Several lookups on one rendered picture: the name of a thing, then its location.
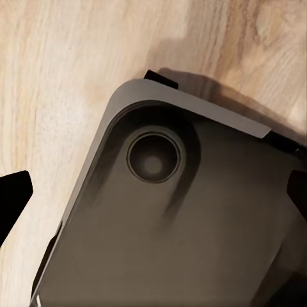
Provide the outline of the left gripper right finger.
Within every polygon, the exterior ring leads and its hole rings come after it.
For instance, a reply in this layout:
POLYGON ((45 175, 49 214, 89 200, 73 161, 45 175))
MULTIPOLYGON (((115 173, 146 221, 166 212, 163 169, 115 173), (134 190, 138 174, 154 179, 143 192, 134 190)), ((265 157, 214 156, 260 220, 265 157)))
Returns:
POLYGON ((287 194, 307 222, 307 173, 293 170, 287 185, 287 194))

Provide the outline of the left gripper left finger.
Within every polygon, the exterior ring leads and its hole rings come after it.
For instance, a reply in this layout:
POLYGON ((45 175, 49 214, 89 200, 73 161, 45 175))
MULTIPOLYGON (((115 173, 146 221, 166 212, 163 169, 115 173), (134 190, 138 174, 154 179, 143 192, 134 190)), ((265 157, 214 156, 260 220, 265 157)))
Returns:
POLYGON ((0 246, 33 195, 28 170, 0 177, 0 246))

